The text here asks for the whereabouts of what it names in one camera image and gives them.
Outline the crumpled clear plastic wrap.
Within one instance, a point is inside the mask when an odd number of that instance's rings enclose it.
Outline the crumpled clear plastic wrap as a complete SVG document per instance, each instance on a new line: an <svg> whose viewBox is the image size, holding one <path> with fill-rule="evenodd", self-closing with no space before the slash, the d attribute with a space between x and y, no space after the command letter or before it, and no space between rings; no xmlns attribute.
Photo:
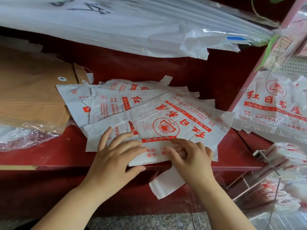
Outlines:
<svg viewBox="0 0 307 230"><path fill-rule="evenodd" d="M59 125L51 122L32 121L0 116L0 152L38 146L64 133L76 123L70 117Z"/></svg>

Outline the pile of white printed bags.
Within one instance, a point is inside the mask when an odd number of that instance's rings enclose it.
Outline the pile of white printed bags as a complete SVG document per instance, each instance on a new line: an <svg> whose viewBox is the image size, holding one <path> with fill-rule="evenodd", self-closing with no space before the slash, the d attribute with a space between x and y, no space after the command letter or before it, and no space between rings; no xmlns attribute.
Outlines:
<svg viewBox="0 0 307 230"><path fill-rule="evenodd" d="M76 125L84 127L168 92L200 97L199 92L190 92L187 86L169 86L171 80L170 76L165 76L160 82L112 79L99 85L69 84L56 85L56 88Z"/></svg>

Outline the large white plastic sheet bundle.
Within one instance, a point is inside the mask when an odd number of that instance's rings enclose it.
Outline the large white plastic sheet bundle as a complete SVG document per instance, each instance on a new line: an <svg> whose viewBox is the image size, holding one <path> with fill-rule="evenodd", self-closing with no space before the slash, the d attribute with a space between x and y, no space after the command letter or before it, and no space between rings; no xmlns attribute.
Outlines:
<svg viewBox="0 0 307 230"><path fill-rule="evenodd" d="M264 46L277 30L261 23L211 0L0 0L2 27L157 58Z"/></svg>

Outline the person's left hand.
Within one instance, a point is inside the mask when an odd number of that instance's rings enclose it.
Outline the person's left hand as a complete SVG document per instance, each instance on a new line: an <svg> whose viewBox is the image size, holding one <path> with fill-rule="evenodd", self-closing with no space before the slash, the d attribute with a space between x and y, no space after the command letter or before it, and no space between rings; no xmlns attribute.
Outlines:
<svg viewBox="0 0 307 230"><path fill-rule="evenodd" d="M103 133L98 144L94 161L82 184L96 184L110 189L112 196L134 178L125 178L128 164L138 155L147 151L141 141L124 140L116 148L108 150L107 140L113 128Z"/></svg>

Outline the green ribbon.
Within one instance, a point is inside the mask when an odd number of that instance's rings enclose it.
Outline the green ribbon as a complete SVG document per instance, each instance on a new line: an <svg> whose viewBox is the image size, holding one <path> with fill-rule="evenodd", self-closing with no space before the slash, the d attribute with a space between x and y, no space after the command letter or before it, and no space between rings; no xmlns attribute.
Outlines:
<svg viewBox="0 0 307 230"><path fill-rule="evenodd" d="M255 72L257 72L261 67L263 67L263 65L265 64L267 58L269 57L270 53L271 53L271 50L272 50L272 47L273 45L275 44L275 42L278 41L278 39L281 37L281 35L277 34L277 35L274 35L269 43L267 44L267 48L265 49L264 51L264 56L263 56L263 59L260 63L260 65L255 69Z"/></svg>

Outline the red wooden shelf unit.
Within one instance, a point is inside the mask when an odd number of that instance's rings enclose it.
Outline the red wooden shelf unit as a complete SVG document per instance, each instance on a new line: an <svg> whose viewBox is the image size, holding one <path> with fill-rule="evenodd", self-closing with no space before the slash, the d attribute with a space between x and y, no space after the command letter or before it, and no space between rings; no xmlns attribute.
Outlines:
<svg viewBox="0 0 307 230"><path fill-rule="evenodd" d="M235 107L241 89L248 86L252 69L259 64L264 47L250 47L236 53L209 49L207 60L192 57L159 58L129 54L82 44L45 34L18 31L13 25L0 33L42 43L44 50L61 54L66 61L87 66L95 82L113 78L132 81L158 81L173 77L171 85L199 91L201 99L215 99L216 108ZM0 220L39 219L68 191L81 183L95 153L85 152L87 139L75 125L43 144L25 150L0 153ZM191 192L185 185L160 201L152 194L149 178L156 171L169 169L170 162L148 166L146 172L103 204L97 216L186 213Z"/></svg>

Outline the clear acrylic display stand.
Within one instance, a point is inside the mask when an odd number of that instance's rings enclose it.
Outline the clear acrylic display stand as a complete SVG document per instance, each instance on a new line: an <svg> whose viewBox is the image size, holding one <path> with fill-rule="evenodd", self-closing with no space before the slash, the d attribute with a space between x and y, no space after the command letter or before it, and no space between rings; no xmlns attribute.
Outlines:
<svg viewBox="0 0 307 230"><path fill-rule="evenodd" d="M307 230L307 149L274 143L254 153L262 168L226 187L257 230Z"/></svg>

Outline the plain white folded bag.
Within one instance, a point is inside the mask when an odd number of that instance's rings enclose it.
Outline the plain white folded bag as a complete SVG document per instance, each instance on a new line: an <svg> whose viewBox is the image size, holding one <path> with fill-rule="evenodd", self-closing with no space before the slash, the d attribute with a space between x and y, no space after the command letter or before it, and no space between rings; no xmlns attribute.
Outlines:
<svg viewBox="0 0 307 230"><path fill-rule="evenodd" d="M158 200L165 198L169 194L175 192L177 189L182 187L186 181L182 178L177 168L172 167L149 183L152 193Z"/></svg>

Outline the person's right forearm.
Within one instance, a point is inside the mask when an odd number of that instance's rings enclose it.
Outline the person's right forearm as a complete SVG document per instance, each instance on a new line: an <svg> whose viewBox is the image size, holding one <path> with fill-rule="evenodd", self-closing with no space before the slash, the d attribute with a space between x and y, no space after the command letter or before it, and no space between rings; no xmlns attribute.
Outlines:
<svg viewBox="0 0 307 230"><path fill-rule="evenodd" d="M199 196L212 230L257 230L215 179L190 186Z"/></svg>

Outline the hanging bundle of printed bags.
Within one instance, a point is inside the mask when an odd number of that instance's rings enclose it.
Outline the hanging bundle of printed bags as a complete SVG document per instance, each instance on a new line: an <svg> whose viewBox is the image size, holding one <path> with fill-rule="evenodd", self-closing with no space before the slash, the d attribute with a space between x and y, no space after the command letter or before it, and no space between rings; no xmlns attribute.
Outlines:
<svg viewBox="0 0 307 230"><path fill-rule="evenodd" d="M236 130L307 145L307 77L258 71L233 112Z"/></svg>

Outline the person's left forearm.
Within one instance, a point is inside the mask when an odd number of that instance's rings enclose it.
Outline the person's left forearm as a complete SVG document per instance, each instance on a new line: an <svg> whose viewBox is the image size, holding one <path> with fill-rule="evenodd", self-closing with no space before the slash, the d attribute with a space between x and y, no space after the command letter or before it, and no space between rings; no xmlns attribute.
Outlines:
<svg viewBox="0 0 307 230"><path fill-rule="evenodd" d="M31 230L84 230L98 207L112 196L110 189L81 184L65 195Z"/></svg>

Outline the stack of brown paper envelopes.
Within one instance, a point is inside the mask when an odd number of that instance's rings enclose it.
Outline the stack of brown paper envelopes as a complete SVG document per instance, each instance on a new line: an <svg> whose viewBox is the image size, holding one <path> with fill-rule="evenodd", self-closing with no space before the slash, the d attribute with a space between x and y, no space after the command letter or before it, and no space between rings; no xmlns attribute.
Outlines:
<svg viewBox="0 0 307 230"><path fill-rule="evenodd" d="M77 83L71 63L0 46L0 123L62 134L70 113L56 85Z"/></svg>

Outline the white bag with sun emblem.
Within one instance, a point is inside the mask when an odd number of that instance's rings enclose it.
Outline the white bag with sun emblem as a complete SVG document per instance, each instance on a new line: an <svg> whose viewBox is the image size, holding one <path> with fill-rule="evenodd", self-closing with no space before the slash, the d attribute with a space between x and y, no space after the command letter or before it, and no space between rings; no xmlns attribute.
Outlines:
<svg viewBox="0 0 307 230"><path fill-rule="evenodd" d="M218 144L230 130L233 118L232 112L174 93L166 93L134 107L129 110L129 122L147 150L133 159L129 166L168 161L166 147L172 147L184 156L182 147L172 139L201 142L213 150L213 160L218 161Z"/></svg>

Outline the person's right hand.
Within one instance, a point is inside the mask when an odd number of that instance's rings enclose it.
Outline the person's right hand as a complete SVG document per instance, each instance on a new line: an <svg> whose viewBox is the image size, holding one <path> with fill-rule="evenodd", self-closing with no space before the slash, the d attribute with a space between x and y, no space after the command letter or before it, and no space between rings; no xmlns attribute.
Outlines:
<svg viewBox="0 0 307 230"><path fill-rule="evenodd" d="M194 143L186 139L172 139L171 142L181 146L186 153L178 172L190 187L194 190L210 191L218 186L211 167L212 149L201 142Z"/></svg>

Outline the white perforated panel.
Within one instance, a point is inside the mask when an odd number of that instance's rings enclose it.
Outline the white perforated panel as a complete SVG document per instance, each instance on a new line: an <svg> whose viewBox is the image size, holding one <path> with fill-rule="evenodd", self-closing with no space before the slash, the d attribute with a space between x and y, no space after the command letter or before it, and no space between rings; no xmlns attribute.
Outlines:
<svg viewBox="0 0 307 230"><path fill-rule="evenodd" d="M307 77L307 57L292 56L279 68L278 72L289 78L296 76Z"/></svg>

